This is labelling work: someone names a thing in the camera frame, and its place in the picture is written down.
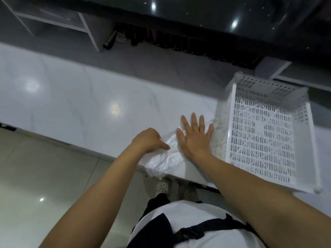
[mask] pant leg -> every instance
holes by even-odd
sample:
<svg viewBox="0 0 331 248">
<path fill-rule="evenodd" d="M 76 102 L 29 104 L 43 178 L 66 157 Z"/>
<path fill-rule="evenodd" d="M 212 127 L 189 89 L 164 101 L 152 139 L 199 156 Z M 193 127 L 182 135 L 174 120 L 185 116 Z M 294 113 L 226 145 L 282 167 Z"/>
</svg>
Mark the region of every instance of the pant leg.
<svg viewBox="0 0 331 248">
<path fill-rule="evenodd" d="M 165 193 L 160 193 L 159 195 L 157 195 L 155 198 L 152 198 L 148 201 L 147 203 L 147 208 L 145 209 L 143 215 L 141 216 L 141 218 L 139 219 L 139 221 L 145 217 L 148 213 L 150 213 L 151 211 L 164 206 L 166 204 L 169 204 L 170 201 L 167 197 L 167 195 Z"/>
</svg>

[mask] forearm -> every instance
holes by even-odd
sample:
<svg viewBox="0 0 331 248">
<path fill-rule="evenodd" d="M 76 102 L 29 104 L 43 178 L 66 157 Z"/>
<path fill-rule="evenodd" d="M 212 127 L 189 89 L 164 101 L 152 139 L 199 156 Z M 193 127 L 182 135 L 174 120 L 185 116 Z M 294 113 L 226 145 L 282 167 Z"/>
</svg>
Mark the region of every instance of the forearm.
<svg viewBox="0 0 331 248">
<path fill-rule="evenodd" d="M 283 191 L 278 185 L 223 162 L 211 154 L 198 158 L 196 163 L 268 246 L 290 247 L 295 244 L 308 247 L 312 243 L 322 247 L 323 242 L 326 242 L 319 239 L 319 236 L 328 236 L 322 234 L 330 230 L 330 219 Z M 314 233 L 315 227 L 318 230 L 320 226 L 324 226 L 324 229 Z"/>
<path fill-rule="evenodd" d="M 142 151 L 128 146 L 102 178 L 64 214 L 40 248 L 100 247 L 142 156 Z"/>
</svg>

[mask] shoe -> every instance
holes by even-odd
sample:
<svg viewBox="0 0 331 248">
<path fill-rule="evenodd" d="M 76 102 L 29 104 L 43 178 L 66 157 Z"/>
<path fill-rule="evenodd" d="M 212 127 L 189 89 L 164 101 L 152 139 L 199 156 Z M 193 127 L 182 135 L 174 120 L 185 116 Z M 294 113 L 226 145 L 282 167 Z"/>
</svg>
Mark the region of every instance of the shoe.
<svg viewBox="0 0 331 248">
<path fill-rule="evenodd" d="M 159 181 L 156 185 L 155 197 L 160 193 L 168 195 L 169 184 L 166 181 Z"/>
<path fill-rule="evenodd" d="M 198 201 L 197 190 L 194 187 L 190 187 L 184 191 L 183 200 L 196 203 Z"/>
</svg>

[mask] hand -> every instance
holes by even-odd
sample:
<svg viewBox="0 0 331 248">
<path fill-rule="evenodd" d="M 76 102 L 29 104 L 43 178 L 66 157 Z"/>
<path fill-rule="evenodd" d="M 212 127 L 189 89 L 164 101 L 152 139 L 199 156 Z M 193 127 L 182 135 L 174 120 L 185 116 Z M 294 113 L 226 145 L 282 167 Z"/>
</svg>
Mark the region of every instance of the hand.
<svg viewBox="0 0 331 248">
<path fill-rule="evenodd" d="M 213 124 L 209 125 L 205 134 L 205 119 L 203 115 L 199 118 L 199 126 L 195 113 L 191 115 L 191 126 L 184 116 L 181 117 L 181 120 L 186 131 L 186 137 L 181 129 L 177 129 L 178 144 L 184 155 L 196 163 L 198 156 L 210 154 L 210 138 L 214 131 Z"/>
<path fill-rule="evenodd" d="M 131 145 L 141 150 L 144 154 L 158 149 L 169 150 L 170 146 L 161 141 L 160 134 L 153 128 L 148 128 L 140 132 L 133 140 Z"/>
</svg>

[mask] person's left hand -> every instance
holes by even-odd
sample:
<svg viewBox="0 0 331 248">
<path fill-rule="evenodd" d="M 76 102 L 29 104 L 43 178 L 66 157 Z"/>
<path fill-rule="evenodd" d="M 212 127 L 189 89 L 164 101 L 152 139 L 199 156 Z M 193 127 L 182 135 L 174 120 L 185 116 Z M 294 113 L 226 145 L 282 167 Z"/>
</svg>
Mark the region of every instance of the person's left hand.
<svg viewBox="0 0 331 248">
<path fill-rule="evenodd" d="M 143 153 L 150 153 L 158 149 L 169 150 L 170 146 L 163 142 L 160 134 L 153 128 L 148 128 L 140 132 L 133 140 L 131 145 L 141 149 Z"/>
</svg>

